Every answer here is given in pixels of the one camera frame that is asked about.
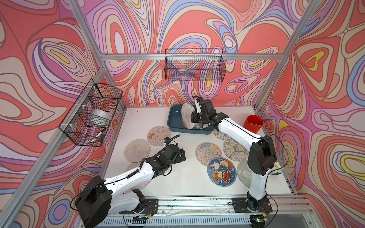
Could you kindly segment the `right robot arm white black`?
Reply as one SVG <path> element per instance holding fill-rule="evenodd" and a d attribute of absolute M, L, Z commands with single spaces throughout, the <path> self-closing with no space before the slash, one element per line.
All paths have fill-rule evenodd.
<path fill-rule="evenodd" d="M 192 123 L 202 123 L 239 142 L 249 151 L 248 166 L 252 171 L 252 183 L 247 193 L 247 204 L 257 211 L 267 199 L 267 178 L 274 168 L 277 155 L 270 136 L 260 136 L 235 123 L 228 115 L 217 113 L 211 100 L 194 96 L 195 110 Z"/>

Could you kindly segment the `blue denim bear car coaster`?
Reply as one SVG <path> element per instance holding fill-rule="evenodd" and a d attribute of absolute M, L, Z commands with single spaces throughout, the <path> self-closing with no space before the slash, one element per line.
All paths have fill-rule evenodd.
<path fill-rule="evenodd" d="M 237 170 L 234 164 L 223 157 L 212 159 L 207 165 L 209 179 L 220 187 L 229 187 L 237 179 Z"/>

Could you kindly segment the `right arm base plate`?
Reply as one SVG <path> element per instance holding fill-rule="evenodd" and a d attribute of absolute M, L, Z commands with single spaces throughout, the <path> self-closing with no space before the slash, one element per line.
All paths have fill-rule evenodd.
<path fill-rule="evenodd" d="M 231 202 L 235 213 L 269 214 L 273 212 L 271 203 L 267 197 L 261 200 L 254 198 L 232 198 Z"/>

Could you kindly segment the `white blue butterfly coaster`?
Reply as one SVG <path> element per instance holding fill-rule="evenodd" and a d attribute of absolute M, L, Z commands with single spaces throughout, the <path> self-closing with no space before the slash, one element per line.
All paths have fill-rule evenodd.
<path fill-rule="evenodd" d="M 195 123 L 192 122 L 191 115 L 195 111 L 195 108 L 188 103 L 182 105 L 181 115 L 182 115 L 182 123 L 187 129 L 195 128 Z"/>

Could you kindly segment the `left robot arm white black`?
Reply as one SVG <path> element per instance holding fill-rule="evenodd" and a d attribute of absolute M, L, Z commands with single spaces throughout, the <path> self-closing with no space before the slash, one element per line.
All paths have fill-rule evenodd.
<path fill-rule="evenodd" d="M 75 200 L 84 226 L 94 228 L 107 216 L 122 212 L 144 213 L 149 206 L 143 193 L 135 187 L 164 175 L 173 164 L 184 161 L 184 149 L 170 144 L 154 156 L 143 158 L 139 166 L 130 171 L 106 179 L 92 178 Z"/>

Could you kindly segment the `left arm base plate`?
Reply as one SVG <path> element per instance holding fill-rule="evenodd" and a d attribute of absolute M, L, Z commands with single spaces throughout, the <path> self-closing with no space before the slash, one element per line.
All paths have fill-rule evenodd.
<path fill-rule="evenodd" d="M 158 213 L 158 205 L 159 205 L 159 199 L 152 198 L 152 199 L 146 199 L 143 201 L 143 203 L 140 203 L 136 209 L 132 211 L 122 211 L 119 214 L 121 215 L 132 215 L 132 214 L 141 214 L 141 215 L 155 215 Z"/>

